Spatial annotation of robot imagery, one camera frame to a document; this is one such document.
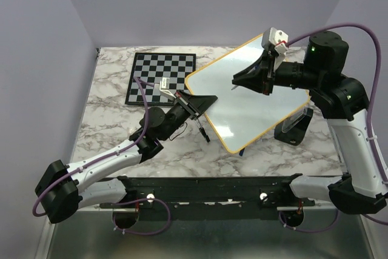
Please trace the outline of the yellow framed whiteboard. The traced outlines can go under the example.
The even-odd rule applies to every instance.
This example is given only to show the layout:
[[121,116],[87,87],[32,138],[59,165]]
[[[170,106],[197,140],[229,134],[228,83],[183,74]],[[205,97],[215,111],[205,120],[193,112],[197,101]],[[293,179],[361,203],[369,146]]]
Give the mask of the yellow framed whiteboard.
[[192,95],[217,96],[205,116],[229,153],[247,147],[310,101],[303,89],[274,87],[266,96],[243,87],[233,88],[233,75],[261,56],[261,39],[261,35],[254,37],[185,78]]

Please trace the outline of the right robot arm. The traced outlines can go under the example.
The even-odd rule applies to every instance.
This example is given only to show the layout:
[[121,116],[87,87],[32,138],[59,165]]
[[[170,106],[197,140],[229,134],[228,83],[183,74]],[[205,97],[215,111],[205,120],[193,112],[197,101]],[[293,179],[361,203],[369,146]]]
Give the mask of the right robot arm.
[[342,73],[348,43],[335,32],[313,33],[301,63],[284,60],[286,37],[280,30],[266,31],[261,45],[261,56],[234,74],[232,84],[263,95],[271,94],[275,86],[306,89],[346,168],[333,178],[298,175],[280,188],[280,201],[291,206],[300,198],[324,200],[352,215],[376,214],[385,208],[387,167],[370,122],[372,98],[357,79]]

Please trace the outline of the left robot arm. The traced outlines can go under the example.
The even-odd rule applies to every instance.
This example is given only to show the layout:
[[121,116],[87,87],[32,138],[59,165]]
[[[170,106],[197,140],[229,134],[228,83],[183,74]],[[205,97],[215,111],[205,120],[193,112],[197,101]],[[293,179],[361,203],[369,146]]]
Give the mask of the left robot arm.
[[215,95],[191,95],[178,90],[167,112],[146,106],[140,128],[118,146],[83,161],[50,163],[35,188],[33,215],[46,216],[55,224],[92,204],[117,203],[129,207],[134,202],[134,192],[121,182],[109,184],[105,178],[156,156],[163,149],[162,141],[169,139],[188,119],[198,119],[217,99]]

